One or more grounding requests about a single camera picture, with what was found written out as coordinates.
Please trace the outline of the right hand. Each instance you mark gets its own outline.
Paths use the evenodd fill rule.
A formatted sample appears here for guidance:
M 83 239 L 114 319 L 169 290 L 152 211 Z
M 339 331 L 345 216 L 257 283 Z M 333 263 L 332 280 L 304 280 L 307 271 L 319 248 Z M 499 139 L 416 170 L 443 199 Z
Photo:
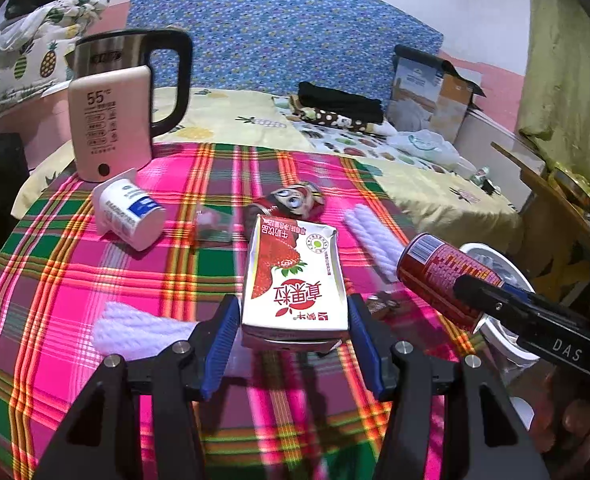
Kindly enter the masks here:
M 554 469 L 582 468 L 590 459 L 590 377 L 556 367 L 534 402 L 530 437 Z

